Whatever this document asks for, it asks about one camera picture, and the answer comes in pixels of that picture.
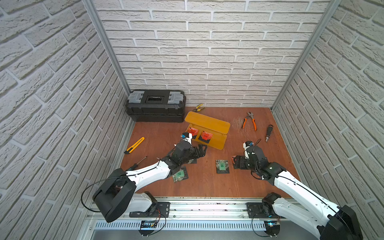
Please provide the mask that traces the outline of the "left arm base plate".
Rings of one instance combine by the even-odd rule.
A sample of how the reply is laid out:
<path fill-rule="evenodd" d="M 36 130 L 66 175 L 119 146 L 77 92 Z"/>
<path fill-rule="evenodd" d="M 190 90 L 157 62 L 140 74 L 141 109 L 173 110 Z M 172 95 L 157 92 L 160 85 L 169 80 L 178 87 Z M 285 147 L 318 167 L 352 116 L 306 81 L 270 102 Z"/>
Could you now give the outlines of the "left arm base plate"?
<path fill-rule="evenodd" d="M 170 212 L 170 202 L 157 202 L 152 204 L 145 212 L 130 212 L 130 218 L 158 218 L 164 216 L 167 218 Z"/>

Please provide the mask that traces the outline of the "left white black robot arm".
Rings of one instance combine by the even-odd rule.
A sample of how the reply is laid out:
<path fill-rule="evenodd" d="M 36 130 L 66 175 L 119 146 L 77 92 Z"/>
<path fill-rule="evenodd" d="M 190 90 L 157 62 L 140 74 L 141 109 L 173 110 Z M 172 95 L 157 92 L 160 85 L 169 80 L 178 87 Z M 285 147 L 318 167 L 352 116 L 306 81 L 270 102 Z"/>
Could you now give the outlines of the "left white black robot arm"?
<path fill-rule="evenodd" d="M 189 140 L 181 140 L 153 165 L 134 171 L 119 168 L 103 181 L 93 195 L 93 201 L 106 222 L 111 223 L 129 212 L 153 212 L 157 203 L 149 193 L 137 194 L 143 187 L 176 174 L 181 166 L 206 155 L 206 145 L 193 147 Z"/>

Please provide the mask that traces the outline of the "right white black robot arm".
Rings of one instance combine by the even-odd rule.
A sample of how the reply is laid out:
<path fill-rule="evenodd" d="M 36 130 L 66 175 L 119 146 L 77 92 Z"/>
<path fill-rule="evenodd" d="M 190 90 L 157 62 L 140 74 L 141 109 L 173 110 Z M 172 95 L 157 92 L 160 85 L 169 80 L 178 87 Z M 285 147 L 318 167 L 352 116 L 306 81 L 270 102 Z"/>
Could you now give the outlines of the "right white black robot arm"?
<path fill-rule="evenodd" d="M 319 240 L 364 238 L 353 209 L 347 205 L 340 207 L 320 196 L 296 179 L 286 168 L 276 162 L 269 162 L 263 150 L 252 142 L 245 142 L 243 147 L 243 156 L 232 157 L 235 169 L 249 170 L 255 179 L 267 181 L 301 204 L 300 207 L 294 206 L 281 195 L 270 193 L 263 198 L 264 215 L 286 218 Z"/>

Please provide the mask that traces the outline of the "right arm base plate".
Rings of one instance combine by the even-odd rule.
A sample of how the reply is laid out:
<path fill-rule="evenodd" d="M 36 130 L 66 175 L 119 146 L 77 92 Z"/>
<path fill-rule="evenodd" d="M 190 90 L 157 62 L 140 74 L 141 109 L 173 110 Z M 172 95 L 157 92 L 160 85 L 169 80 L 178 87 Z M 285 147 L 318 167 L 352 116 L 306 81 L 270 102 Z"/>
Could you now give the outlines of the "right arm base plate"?
<path fill-rule="evenodd" d="M 246 203 L 247 206 L 247 212 L 249 215 L 249 218 L 255 218 L 255 219 L 278 219 L 281 218 L 281 216 L 278 216 L 274 209 L 272 204 L 268 203 Z"/>

